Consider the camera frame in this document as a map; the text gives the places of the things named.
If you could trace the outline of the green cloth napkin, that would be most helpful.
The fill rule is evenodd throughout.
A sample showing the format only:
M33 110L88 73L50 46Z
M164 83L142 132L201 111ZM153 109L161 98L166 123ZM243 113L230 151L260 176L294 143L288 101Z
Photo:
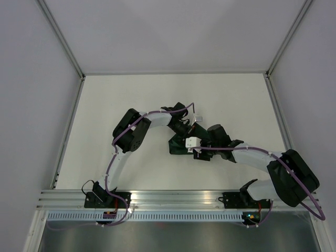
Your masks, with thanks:
M193 125L183 124L178 122L174 125L169 125L169 128L175 133L172 138L169 139L169 153L171 155L190 155L185 147L185 140L189 137L197 137L201 140L210 140L207 130L201 127L199 124Z

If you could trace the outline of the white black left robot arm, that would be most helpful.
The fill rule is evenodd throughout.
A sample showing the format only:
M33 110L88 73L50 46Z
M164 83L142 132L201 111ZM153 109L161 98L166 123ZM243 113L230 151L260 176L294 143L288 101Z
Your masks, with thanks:
M189 126L183 121L189 108L194 108L194 104L185 106L178 102L174 107L161 107L149 112L129 109L112 132L112 159L104 175L93 182L91 191L85 193L84 207L113 208L116 203L125 202L116 190L129 156L141 146L150 129L170 127L175 133L189 131Z

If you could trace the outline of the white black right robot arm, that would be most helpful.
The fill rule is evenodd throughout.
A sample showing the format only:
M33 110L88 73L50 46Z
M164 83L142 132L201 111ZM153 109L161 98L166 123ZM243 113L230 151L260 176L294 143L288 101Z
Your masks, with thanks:
M268 180L253 179L243 185L239 200L245 207L258 201L280 199L291 207L299 205L320 182L300 154L288 149L285 152L266 151L242 140L231 140L220 124L207 130L207 137L186 138L185 146L195 159L209 161L219 155L224 160L254 167L268 173Z

